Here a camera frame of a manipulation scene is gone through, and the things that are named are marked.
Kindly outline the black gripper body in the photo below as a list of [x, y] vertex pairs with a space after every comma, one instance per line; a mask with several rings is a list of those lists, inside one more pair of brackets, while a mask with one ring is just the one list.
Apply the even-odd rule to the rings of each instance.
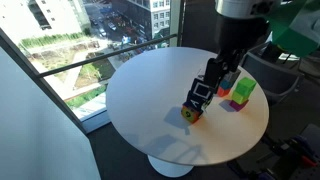
[[267, 29], [268, 23], [263, 18], [235, 19], [218, 15], [214, 35], [219, 49], [217, 62], [239, 62]]

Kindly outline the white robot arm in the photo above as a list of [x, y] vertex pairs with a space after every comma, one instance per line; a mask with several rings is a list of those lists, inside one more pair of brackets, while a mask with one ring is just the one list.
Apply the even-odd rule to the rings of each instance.
[[218, 55], [206, 65], [204, 83], [217, 90], [223, 77], [235, 72], [241, 54], [266, 34], [264, 17], [281, 4], [281, 0], [215, 0], [217, 12], [215, 42]]

